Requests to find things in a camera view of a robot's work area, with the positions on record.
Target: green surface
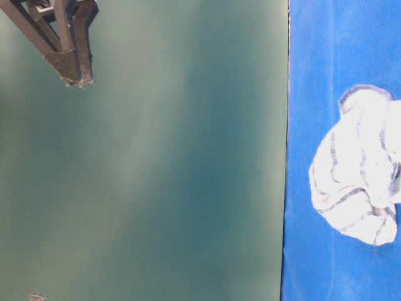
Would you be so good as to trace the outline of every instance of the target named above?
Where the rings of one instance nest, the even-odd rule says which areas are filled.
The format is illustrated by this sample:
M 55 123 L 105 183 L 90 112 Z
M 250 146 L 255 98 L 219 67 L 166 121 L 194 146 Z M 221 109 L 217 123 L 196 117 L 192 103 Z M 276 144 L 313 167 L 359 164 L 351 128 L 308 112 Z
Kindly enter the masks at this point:
M 0 293 L 278 300 L 285 1 L 99 1 L 66 88 L 0 13 Z

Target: crumpled towel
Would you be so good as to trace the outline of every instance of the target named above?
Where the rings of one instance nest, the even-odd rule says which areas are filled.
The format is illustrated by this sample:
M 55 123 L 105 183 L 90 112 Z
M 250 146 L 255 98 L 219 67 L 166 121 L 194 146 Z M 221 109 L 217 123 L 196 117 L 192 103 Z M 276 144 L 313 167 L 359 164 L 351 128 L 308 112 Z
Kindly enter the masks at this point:
M 401 203 L 401 101 L 358 85 L 341 98 L 340 113 L 309 169 L 313 207 L 344 235 L 391 243 Z

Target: blue cloth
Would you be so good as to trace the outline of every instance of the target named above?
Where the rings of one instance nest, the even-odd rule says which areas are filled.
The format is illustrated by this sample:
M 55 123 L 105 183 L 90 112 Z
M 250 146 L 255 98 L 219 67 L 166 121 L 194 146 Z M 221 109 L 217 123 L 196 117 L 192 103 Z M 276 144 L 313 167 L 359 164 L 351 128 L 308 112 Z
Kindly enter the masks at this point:
M 339 234 L 313 209 L 308 179 L 317 147 L 340 118 L 344 92 L 368 83 L 401 99 L 401 2 L 292 0 L 290 9 L 281 298 L 401 300 L 401 231 L 380 247 Z

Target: striped towel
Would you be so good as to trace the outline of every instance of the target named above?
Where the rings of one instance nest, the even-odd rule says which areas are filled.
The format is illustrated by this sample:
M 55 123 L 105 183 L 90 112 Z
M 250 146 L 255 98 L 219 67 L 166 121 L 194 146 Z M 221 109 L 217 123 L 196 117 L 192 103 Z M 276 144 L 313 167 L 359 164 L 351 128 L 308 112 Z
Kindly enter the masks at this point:
M 358 85 L 341 98 L 340 113 L 309 169 L 313 207 L 344 235 L 391 243 L 401 203 L 401 101 Z

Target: white towel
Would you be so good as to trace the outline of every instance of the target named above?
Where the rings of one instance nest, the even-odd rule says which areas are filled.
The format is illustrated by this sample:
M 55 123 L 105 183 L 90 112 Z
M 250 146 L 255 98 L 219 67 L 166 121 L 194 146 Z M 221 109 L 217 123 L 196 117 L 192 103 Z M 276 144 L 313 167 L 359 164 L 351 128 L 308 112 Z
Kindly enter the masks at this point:
M 340 100 L 340 121 L 309 169 L 313 207 L 340 233 L 371 245 L 393 242 L 401 203 L 401 102 L 358 85 Z

